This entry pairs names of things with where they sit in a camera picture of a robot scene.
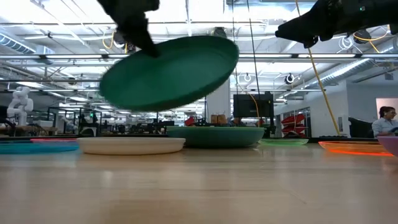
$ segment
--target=green bowl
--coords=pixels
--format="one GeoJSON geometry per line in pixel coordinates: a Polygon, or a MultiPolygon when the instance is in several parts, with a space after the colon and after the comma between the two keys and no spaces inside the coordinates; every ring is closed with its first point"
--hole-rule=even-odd
{"type": "Polygon", "coordinates": [[[247,127],[167,127],[171,138],[185,138],[186,147],[237,148],[257,143],[264,128],[247,127]]]}
{"type": "Polygon", "coordinates": [[[261,139],[260,144],[271,146],[301,146],[308,142],[308,139],[261,139]]]}

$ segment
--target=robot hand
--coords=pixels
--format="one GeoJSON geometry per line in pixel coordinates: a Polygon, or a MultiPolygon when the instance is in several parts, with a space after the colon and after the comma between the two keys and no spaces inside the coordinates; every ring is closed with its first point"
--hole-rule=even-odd
{"type": "Polygon", "coordinates": [[[117,23],[124,40],[158,57],[159,52],[147,30],[145,12],[159,9],[159,0],[98,0],[105,12],[117,23]]]}

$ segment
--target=orange plate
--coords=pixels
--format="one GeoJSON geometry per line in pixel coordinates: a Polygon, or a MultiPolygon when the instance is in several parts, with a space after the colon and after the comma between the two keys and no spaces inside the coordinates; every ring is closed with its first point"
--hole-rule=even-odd
{"type": "Polygon", "coordinates": [[[319,142],[319,145],[321,145],[322,148],[335,153],[367,156],[393,156],[378,142],[324,141],[319,142]]]}

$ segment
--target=ceiling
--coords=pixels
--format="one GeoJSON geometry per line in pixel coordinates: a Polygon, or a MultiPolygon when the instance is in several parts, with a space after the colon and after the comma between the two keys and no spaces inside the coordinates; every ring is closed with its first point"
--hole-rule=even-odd
{"type": "MultiPolygon", "coordinates": [[[[116,27],[112,19],[105,14],[96,0],[46,0],[41,1],[44,10],[32,3],[34,0],[2,0],[0,7],[0,34],[37,49],[46,46],[55,54],[123,54],[124,47],[111,45],[112,33],[116,27]]],[[[298,16],[297,8],[292,0],[271,0],[266,3],[250,0],[250,13],[246,1],[237,1],[232,7],[225,1],[189,0],[188,13],[186,0],[161,0],[160,9],[148,12],[149,31],[156,42],[162,42],[177,37],[193,35],[208,35],[215,27],[224,27],[228,38],[234,40],[241,54],[307,54],[308,50],[302,44],[289,40],[278,39],[274,32],[278,25],[298,16]]],[[[300,12],[307,12],[315,1],[300,1],[300,12]]],[[[386,35],[387,27],[368,29],[373,38],[386,35]]],[[[373,42],[374,45],[389,40],[392,36],[373,42]]],[[[312,47],[315,54],[349,54],[368,52],[373,50],[368,44],[356,44],[352,38],[344,39],[336,36],[327,42],[319,42],[312,47]]],[[[0,54],[19,54],[15,50],[0,45],[0,54]]],[[[13,65],[44,78],[51,74],[51,78],[63,79],[75,77],[77,79],[100,79],[102,74],[117,60],[54,60],[53,65],[37,63],[33,60],[7,60],[13,65]],[[89,63],[91,66],[74,67],[73,63],[89,63]]],[[[305,83],[314,78],[310,60],[299,62],[239,62],[237,75],[239,85],[246,88],[257,88],[256,74],[261,88],[288,88],[284,78],[293,74],[295,84],[305,83]]],[[[319,62],[316,64],[320,73],[337,65],[335,62],[319,62]]],[[[368,71],[372,75],[382,71],[383,66],[368,71]]],[[[6,77],[7,70],[0,75],[6,77]]],[[[35,75],[22,74],[25,78],[38,78],[35,75]]],[[[392,83],[383,79],[384,76],[370,78],[362,83],[392,83]]],[[[234,76],[230,79],[231,89],[236,89],[234,76]]],[[[60,88],[95,88],[98,83],[79,83],[70,86],[68,83],[57,83],[60,88]]],[[[96,93],[79,94],[80,97],[91,96],[94,100],[101,100],[96,93]]]]}

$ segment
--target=ductwork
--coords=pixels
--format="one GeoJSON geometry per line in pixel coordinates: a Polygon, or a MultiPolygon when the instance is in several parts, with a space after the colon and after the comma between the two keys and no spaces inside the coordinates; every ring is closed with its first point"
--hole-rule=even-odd
{"type": "MultiPolygon", "coordinates": [[[[398,39],[397,37],[388,40],[387,42],[378,45],[378,50],[380,53],[390,53],[390,54],[398,54],[398,39]]],[[[375,65],[374,59],[366,58],[361,59],[355,62],[351,62],[348,64],[340,64],[337,65],[323,73],[320,74],[320,79],[322,81],[323,86],[330,85],[332,83],[338,83],[350,76],[356,75],[360,72],[369,70],[375,65]]],[[[315,88],[319,86],[318,80],[310,82],[308,85],[305,85],[304,88],[315,88]]]]}
{"type": "MultiPolygon", "coordinates": [[[[29,47],[27,44],[23,44],[21,41],[18,40],[17,37],[11,34],[7,34],[5,32],[0,33],[0,44],[22,54],[54,54],[54,51],[49,49],[48,47],[37,45],[34,49],[33,47],[29,47]]],[[[53,64],[53,61],[48,59],[40,59],[36,61],[39,63],[45,63],[47,65],[53,64]]]]}

